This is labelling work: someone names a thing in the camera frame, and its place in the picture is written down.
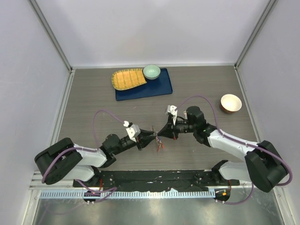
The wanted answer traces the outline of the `red keyring holder with rings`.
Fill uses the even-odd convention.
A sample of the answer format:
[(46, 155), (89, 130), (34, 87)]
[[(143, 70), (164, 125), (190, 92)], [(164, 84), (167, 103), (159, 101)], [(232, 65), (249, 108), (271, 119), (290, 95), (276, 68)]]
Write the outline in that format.
[[(154, 127), (154, 126), (151, 126), (151, 130), (155, 131), (156, 134), (157, 134), (157, 136), (158, 136), (158, 132), (155, 130), (155, 127)], [(159, 153), (160, 149), (164, 149), (164, 148), (165, 148), (165, 147), (164, 147), (163, 143), (161, 143), (160, 145), (157, 144), (157, 153)]]

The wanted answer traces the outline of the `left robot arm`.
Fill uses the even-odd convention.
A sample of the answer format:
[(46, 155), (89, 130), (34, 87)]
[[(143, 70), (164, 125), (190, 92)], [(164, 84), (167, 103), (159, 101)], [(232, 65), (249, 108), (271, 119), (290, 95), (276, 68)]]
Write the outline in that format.
[(38, 153), (34, 161), (43, 176), (42, 183), (52, 185), (62, 179), (72, 179), (95, 187), (100, 181), (98, 168), (107, 168), (116, 161), (116, 155), (133, 147), (142, 150), (156, 139), (153, 131), (135, 125), (126, 132), (123, 138), (108, 135), (98, 149), (79, 146), (67, 137)]

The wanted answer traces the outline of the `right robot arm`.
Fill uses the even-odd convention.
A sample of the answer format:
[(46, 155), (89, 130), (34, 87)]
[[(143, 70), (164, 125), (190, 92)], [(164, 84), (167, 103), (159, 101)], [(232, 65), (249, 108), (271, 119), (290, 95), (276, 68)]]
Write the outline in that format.
[(252, 182), (263, 192), (271, 191), (288, 174), (281, 157), (268, 142), (248, 142), (230, 135), (209, 124), (198, 106), (186, 110), (186, 117), (177, 116), (173, 105), (167, 109), (168, 120), (158, 132), (159, 136), (176, 140), (181, 133), (192, 133), (194, 138), (208, 147), (223, 150), (240, 160), (240, 163), (221, 162), (212, 175), (212, 181), (223, 185), (228, 180)]

